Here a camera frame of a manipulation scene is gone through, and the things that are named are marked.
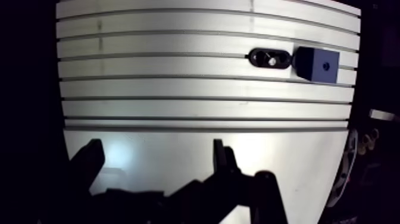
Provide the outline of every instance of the dark background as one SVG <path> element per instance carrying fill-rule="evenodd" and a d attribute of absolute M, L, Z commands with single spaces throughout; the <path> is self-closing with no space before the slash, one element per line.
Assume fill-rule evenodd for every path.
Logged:
<path fill-rule="evenodd" d="M 358 157 L 344 198 L 323 219 L 398 223 L 399 127 L 372 121 L 369 109 L 400 114 L 400 6 L 396 0 L 343 0 L 362 9 L 361 46 L 350 127 L 378 127 L 376 149 Z M 54 223 L 68 210 L 67 152 L 58 86 L 55 3 L 2 2 L 2 155 L 0 223 Z"/>

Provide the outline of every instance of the metal surface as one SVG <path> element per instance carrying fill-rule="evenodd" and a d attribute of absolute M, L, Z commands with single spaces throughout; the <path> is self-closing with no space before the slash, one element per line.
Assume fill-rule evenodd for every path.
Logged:
<path fill-rule="evenodd" d="M 106 165 L 93 193 L 170 194 L 211 174 L 212 142 L 221 138 L 244 173 L 276 174 L 289 223 L 317 223 L 346 141 L 358 15 L 328 0 L 60 2 L 68 154 L 103 140 Z M 245 58 L 254 48 L 293 54 L 300 46 L 340 53 L 337 84 Z M 246 220 L 238 207 L 223 223 Z"/>
<path fill-rule="evenodd" d="M 296 23 L 292 21 L 279 20 L 276 18 L 261 18 L 245 15 L 228 14 L 207 14 L 194 13 L 185 14 L 176 18 L 167 19 L 162 17 L 163 13 L 156 14 L 136 14 L 140 16 L 139 21 L 146 21 L 147 26 L 140 23 L 138 27 L 132 27 L 129 31 L 144 30 L 196 30 L 209 31 L 210 25 L 203 26 L 203 23 L 215 23 L 215 21 L 229 21 L 229 23 L 216 23 L 211 29 L 218 32 L 236 32 L 256 35 L 269 35 L 292 39 L 302 39 L 304 41 L 320 42 L 328 45 L 339 46 L 356 50 L 360 44 L 360 37 L 355 33 L 346 33 L 325 27 L 313 26 L 306 23 Z M 174 24 L 175 20 L 185 20 L 186 24 Z"/>
<path fill-rule="evenodd" d="M 392 113 L 380 111 L 380 110 L 371 110 L 370 117 L 372 119 L 387 120 L 387 121 L 391 121 L 391 122 L 400 122 L 400 117 L 397 116 L 396 114 L 392 114 Z"/>
<path fill-rule="evenodd" d="M 271 170 L 277 177 L 289 223 L 317 223 L 339 166 L 347 132 L 149 133 L 65 131 L 70 157 L 91 138 L 103 142 L 106 162 L 91 191 L 107 187 L 163 190 L 169 195 L 213 172 L 213 139 L 235 151 L 247 175 Z M 226 223 L 246 223 L 235 210 Z"/>
<path fill-rule="evenodd" d="M 330 26 L 340 27 L 343 29 L 359 32 L 360 20 L 354 16 L 337 12 L 319 5 L 304 4 L 304 2 L 295 1 L 281 1 L 281 0 L 255 0 L 255 1 L 149 1 L 141 0 L 134 3 L 124 0 L 110 1 L 110 0 L 84 0 L 84 1 L 71 1 L 62 2 L 57 5 L 58 18 L 93 14 L 105 13 L 110 11 L 125 11 L 125 10 L 153 10 L 158 9 L 207 9 L 207 10 L 227 10 L 230 13 L 236 11 L 252 12 L 260 14 L 268 14 L 274 16 L 294 18 L 298 20 L 305 20 L 319 24 L 327 24 Z"/>
<path fill-rule="evenodd" d="M 79 120 L 67 119 L 67 127 L 125 127 L 172 129 L 309 129 L 346 128 L 346 121 L 227 121 L 227 120 Z"/>
<path fill-rule="evenodd" d="M 58 42 L 58 56 L 79 57 L 107 54 L 142 54 L 142 53 L 180 53 L 192 52 L 221 54 L 242 54 L 243 57 L 258 47 L 280 49 L 289 53 L 295 51 L 293 42 L 262 38 L 246 38 L 243 36 L 210 36 L 210 35 L 134 35 L 79 39 Z M 340 53 L 339 64 L 357 67 L 358 54 L 327 47 L 320 47 Z"/>
<path fill-rule="evenodd" d="M 65 116 L 347 119 L 350 105 L 210 100 L 64 101 Z"/>
<path fill-rule="evenodd" d="M 61 82 L 69 97 L 213 97 L 351 102 L 353 88 L 303 83 L 206 79 L 121 79 Z"/>
<path fill-rule="evenodd" d="M 235 79 L 294 79 L 293 68 L 285 70 L 254 67 L 245 58 L 218 57 L 131 57 L 106 58 L 58 63 L 60 78 L 117 78 L 121 76 L 207 77 Z M 357 72 L 339 69 L 337 82 L 354 85 Z"/>

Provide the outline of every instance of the black bracket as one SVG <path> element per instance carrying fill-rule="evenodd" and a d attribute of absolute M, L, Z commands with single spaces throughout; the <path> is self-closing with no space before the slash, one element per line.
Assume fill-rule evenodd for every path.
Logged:
<path fill-rule="evenodd" d="M 249 55 L 250 63 L 255 67 L 286 69 L 292 62 L 287 51 L 267 48 L 255 48 Z"/>

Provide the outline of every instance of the blue block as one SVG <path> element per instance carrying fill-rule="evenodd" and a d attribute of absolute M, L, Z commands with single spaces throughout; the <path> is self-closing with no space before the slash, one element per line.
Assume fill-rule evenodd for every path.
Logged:
<path fill-rule="evenodd" d="M 339 53 L 318 48 L 299 47 L 293 60 L 299 77 L 312 82 L 336 83 Z"/>

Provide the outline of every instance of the screw head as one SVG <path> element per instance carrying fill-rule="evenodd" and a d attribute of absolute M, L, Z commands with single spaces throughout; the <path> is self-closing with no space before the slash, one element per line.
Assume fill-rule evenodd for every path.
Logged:
<path fill-rule="evenodd" d="M 268 60 L 268 64 L 269 64 L 270 66 L 275 66 L 275 65 L 276 65 L 276 58 L 270 58 L 270 59 Z"/>

